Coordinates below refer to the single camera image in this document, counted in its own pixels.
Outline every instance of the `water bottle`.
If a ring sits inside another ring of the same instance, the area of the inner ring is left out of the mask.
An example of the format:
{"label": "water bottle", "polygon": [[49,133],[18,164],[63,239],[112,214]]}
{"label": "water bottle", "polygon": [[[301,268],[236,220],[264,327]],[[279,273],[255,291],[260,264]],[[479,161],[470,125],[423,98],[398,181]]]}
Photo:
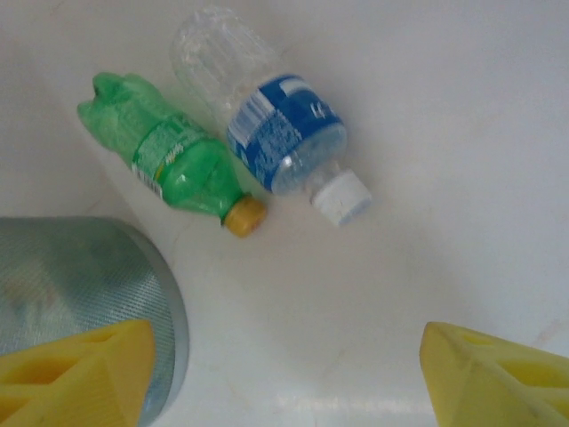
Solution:
{"label": "water bottle", "polygon": [[216,215],[236,236],[251,234],[266,209],[245,194],[219,140],[168,104],[147,80],[99,73],[95,98],[77,113],[93,137],[118,153],[168,205]]}
{"label": "water bottle", "polygon": [[209,107],[220,134],[266,189],[304,189],[337,225],[371,204],[364,184],[337,160],[348,145],[341,119],[230,9],[195,12],[170,55],[178,79]]}

